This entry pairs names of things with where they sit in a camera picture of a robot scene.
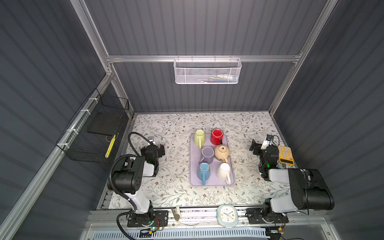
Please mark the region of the light green mug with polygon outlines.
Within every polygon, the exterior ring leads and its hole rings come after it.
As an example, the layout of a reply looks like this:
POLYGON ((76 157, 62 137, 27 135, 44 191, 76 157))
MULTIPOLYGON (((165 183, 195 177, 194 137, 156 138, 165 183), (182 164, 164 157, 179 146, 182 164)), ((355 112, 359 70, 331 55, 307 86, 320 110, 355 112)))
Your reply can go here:
POLYGON ((194 135, 194 143, 200 149, 203 148, 206 141, 205 132, 203 130, 197 130, 194 135))

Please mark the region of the red mug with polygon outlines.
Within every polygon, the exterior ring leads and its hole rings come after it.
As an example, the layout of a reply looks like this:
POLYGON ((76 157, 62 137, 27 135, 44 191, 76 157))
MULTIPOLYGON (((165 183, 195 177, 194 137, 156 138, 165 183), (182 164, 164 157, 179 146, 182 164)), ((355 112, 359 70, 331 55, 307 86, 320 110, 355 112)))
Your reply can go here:
POLYGON ((223 144, 223 137, 224 137, 224 132, 221 129, 214 129, 211 132, 211 143, 213 145, 222 145, 223 144))

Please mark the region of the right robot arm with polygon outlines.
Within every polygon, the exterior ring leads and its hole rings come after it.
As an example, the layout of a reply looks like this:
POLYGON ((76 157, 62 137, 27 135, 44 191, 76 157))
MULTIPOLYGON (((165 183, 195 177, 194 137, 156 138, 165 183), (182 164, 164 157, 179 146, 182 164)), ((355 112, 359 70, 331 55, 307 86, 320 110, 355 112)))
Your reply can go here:
POLYGON ((288 213, 332 210, 335 200, 320 171, 278 168, 281 148, 273 140, 264 140, 262 144, 252 140, 250 151, 260 157, 261 177, 267 182, 288 184, 290 187, 290 193, 285 196, 267 198, 258 217, 267 224, 285 224, 288 213))

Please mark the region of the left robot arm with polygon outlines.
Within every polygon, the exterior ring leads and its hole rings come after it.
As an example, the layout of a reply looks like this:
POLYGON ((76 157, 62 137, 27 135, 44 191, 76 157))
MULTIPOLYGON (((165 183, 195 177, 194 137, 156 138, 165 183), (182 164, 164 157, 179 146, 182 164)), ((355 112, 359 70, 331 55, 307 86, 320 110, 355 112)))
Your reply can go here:
POLYGON ((165 146, 162 144, 158 146, 137 132, 128 134, 128 142, 134 153, 121 155, 114 161, 107 187, 131 204, 132 210, 128 214, 132 216, 133 221, 149 226, 155 219, 154 207, 141 190, 141 184, 143 178, 157 176, 159 159, 165 155, 165 146), (138 152, 132 144, 132 135, 141 137, 148 145, 138 152))

